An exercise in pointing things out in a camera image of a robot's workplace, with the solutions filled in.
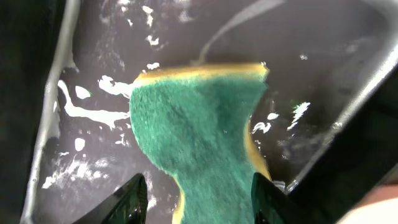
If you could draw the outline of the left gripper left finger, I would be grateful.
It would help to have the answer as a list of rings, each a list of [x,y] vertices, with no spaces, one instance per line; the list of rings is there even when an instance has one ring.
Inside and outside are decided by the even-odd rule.
[[[145,224],[148,189],[138,173],[73,224]]]

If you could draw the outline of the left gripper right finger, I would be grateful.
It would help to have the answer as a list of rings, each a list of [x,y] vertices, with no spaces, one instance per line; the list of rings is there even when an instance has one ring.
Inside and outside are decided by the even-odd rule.
[[[305,212],[258,172],[253,175],[251,200],[255,224],[309,223]]]

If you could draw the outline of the green and yellow sponge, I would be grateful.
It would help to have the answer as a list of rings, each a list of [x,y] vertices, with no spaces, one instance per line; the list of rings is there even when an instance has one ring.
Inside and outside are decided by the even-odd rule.
[[[269,175],[250,117],[266,91],[260,63],[140,74],[129,110],[140,150],[177,183],[173,223],[252,223],[255,173]]]

